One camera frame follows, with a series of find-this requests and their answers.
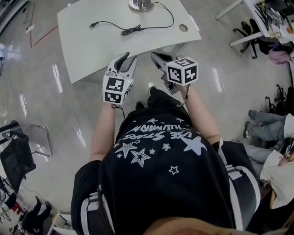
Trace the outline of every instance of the jeans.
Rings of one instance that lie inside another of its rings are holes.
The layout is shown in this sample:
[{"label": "jeans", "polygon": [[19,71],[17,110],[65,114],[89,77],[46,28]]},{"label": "jeans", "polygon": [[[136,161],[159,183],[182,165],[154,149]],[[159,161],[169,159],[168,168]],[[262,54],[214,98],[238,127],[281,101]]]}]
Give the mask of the jeans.
[{"label": "jeans", "polygon": [[263,126],[248,125],[249,134],[265,141],[279,141],[284,139],[284,126],[286,116],[274,113],[258,112],[250,110],[249,116],[252,120]]},{"label": "jeans", "polygon": [[272,150],[258,148],[253,145],[243,145],[253,166],[253,169],[255,170],[258,177],[260,177],[263,165],[266,162],[268,156],[272,153]]}]

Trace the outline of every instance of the power cord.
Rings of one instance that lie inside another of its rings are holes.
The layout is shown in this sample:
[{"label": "power cord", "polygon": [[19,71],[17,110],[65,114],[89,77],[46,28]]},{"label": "power cord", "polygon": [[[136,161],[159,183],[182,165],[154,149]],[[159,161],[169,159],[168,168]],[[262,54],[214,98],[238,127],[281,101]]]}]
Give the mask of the power cord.
[{"label": "power cord", "polygon": [[123,108],[121,106],[117,106],[116,104],[112,104],[111,108],[113,108],[113,109],[116,109],[116,108],[121,109],[121,111],[123,111],[123,116],[124,116],[124,119],[125,119],[124,110],[123,110]]},{"label": "power cord", "polygon": [[93,28],[93,27],[95,27],[97,24],[99,24],[99,23],[101,23],[101,22],[109,23],[109,24],[112,24],[112,25],[118,27],[119,29],[122,29],[123,31],[121,32],[121,35],[123,35],[123,36],[129,35],[129,34],[131,34],[131,33],[133,33],[133,32],[143,31],[143,30],[145,30],[145,29],[152,29],[152,28],[170,28],[170,27],[172,27],[172,26],[174,25],[174,23],[175,23],[174,15],[171,13],[171,11],[170,11],[165,5],[163,5],[163,6],[164,6],[165,9],[170,13],[170,15],[171,15],[171,17],[172,17],[172,19],[173,19],[172,24],[169,25],[169,26],[164,26],[164,27],[144,27],[144,28],[141,28],[141,25],[139,24],[139,25],[137,25],[137,26],[134,27],[134,28],[128,28],[128,29],[125,29],[125,28],[122,28],[122,27],[120,27],[120,26],[118,26],[118,25],[116,25],[116,24],[114,24],[114,23],[112,23],[112,22],[109,22],[109,21],[97,21],[97,22],[95,22],[95,23],[92,23],[89,27],[90,27],[90,28]]},{"label": "power cord", "polygon": [[31,20],[28,20],[29,8],[24,8],[23,13],[26,14],[26,19],[24,20],[23,25],[29,23],[27,26],[27,29],[28,29],[28,27],[31,25]]}]

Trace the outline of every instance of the white fabric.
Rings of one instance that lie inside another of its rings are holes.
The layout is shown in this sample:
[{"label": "white fabric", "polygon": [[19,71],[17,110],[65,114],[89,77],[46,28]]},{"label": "white fabric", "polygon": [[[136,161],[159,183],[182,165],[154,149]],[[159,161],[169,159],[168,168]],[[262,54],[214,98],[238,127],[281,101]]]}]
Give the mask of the white fabric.
[{"label": "white fabric", "polygon": [[284,137],[294,138],[294,116],[292,116],[290,113],[286,117],[284,126]]},{"label": "white fabric", "polygon": [[287,205],[294,198],[294,162],[278,166],[279,152],[273,151],[267,158],[261,171],[260,179],[268,180],[277,197],[272,208],[276,209]]}]

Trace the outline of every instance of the bag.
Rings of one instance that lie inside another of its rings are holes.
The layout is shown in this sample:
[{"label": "bag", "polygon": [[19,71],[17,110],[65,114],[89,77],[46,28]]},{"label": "bag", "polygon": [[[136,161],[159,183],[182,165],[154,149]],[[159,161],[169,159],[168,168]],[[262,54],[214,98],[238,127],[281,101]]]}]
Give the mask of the bag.
[{"label": "bag", "polygon": [[291,60],[290,54],[286,51],[273,51],[271,49],[268,53],[270,60],[276,64],[285,64]]}]

